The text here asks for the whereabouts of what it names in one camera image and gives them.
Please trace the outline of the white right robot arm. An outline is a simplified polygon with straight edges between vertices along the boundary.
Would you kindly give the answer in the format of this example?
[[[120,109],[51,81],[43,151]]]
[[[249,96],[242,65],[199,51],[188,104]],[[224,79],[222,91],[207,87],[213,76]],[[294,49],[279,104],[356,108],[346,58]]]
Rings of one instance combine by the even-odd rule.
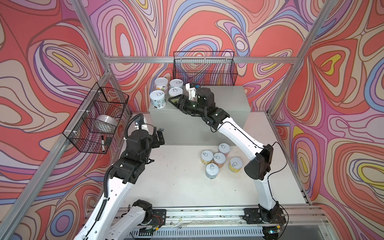
[[[219,132],[231,140],[250,160],[244,167],[254,180],[259,195],[258,221],[271,223],[281,206],[274,199],[269,183],[274,153],[272,145],[264,145],[246,133],[225,110],[216,106],[215,95],[209,88],[193,88],[194,93],[170,97],[168,102],[182,113],[200,117],[213,133]]]

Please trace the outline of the pink label can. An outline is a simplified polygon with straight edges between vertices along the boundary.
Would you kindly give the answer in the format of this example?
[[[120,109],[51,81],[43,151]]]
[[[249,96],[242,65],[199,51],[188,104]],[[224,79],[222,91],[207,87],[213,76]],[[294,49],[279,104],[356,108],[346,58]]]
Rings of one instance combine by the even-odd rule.
[[[167,94],[169,90],[169,80],[163,77],[155,79],[155,89]]]

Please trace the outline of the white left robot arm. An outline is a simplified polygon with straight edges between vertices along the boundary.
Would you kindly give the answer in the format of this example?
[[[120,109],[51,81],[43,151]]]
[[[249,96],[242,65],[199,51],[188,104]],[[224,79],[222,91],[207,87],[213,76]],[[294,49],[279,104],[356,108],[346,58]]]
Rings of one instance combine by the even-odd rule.
[[[116,223],[114,219],[121,204],[138,180],[150,159],[152,149],[165,144],[162,131],[134,130],[126,136],[126,149],[111,165],[103,183],[103,197],[88,221],[75,236],[76,240],[123,240],[140,224],[152,219],[152,204],[144,200],[134,202],[130,210]]]

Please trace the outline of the blue label can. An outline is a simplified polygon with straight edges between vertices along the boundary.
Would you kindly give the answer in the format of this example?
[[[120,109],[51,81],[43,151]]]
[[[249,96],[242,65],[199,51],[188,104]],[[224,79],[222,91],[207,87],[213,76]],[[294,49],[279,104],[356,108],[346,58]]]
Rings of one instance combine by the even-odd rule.
[[[215,179],[219,174],[219,167],[214,164],[210,163],[206,166],[206,177],[209,179]]]

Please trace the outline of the light blue can front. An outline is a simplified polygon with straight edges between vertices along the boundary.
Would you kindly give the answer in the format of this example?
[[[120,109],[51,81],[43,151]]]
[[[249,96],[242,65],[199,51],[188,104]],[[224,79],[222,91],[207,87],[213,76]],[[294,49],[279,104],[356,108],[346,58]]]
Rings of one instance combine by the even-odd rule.
[[[170,81],[170,88],[183,88],[184,82],[180,79],[173,79]]]

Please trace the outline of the teal label can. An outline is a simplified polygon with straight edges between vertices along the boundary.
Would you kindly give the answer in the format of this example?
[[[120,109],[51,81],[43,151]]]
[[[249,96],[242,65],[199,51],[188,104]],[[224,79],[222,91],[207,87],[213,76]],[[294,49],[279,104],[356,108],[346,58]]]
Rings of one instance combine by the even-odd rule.
[[[150,100],[155,109],[162,109],[166,106],[166,95],[162,90],[155,90],[150,93]]]

